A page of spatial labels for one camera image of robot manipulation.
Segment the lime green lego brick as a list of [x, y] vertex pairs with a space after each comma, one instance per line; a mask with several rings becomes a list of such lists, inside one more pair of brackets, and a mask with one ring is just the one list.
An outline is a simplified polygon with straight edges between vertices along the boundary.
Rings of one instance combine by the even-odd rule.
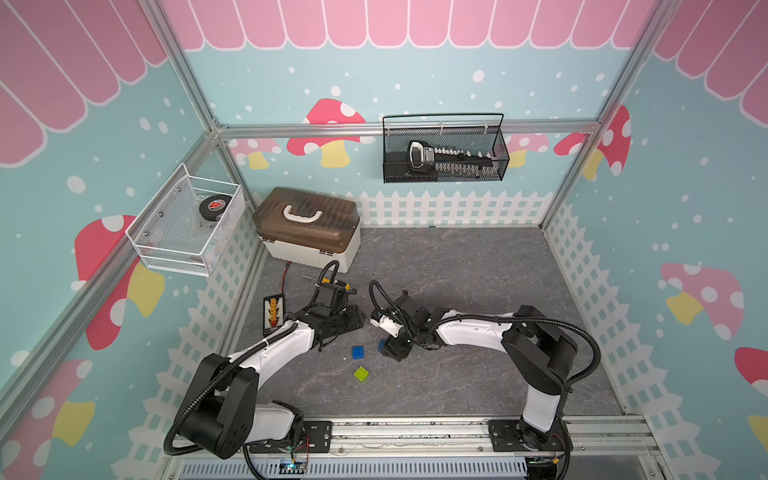
[[359, 366], [354, 372], [353, 376], [359, 381], [364, 382], [370, 375], [370, 372], [368, 369], [366, 369], [364, 366]]

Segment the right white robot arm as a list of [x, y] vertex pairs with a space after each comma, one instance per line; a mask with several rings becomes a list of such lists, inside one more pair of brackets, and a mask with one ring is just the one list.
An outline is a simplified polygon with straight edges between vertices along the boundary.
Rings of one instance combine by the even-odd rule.
[[490, 427], [489, 433], [523, 450], [572, 448], [564, 405], [573, 385], [589, 377], [602, 358], [598, 343], [584, 329], [546, 317], [531, 305], [497, 315], [430, 312], [406, 293], [386, 307], [375, 305], [370, 322], [388, 334], [382, 354], [397, 361], [415, 346], [474, 346], [507, 354], [527, 384], [526, 398], [517, 422]]

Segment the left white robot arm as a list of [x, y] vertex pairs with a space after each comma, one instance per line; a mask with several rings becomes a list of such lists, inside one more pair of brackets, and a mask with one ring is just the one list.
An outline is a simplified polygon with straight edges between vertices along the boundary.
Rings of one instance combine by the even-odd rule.
[[292, 452], [306, 443], [304, 414], [282, 401], [258, 402], [259, 388], [294, 358], [360, 329], [363, 313], [349, 303], [356, 290], [341, 280], [319, 282], [309, 303], [257, 344], [203, 358], [163, 441], [164, 453], [205, 450], [228, 459], [252, 444]]

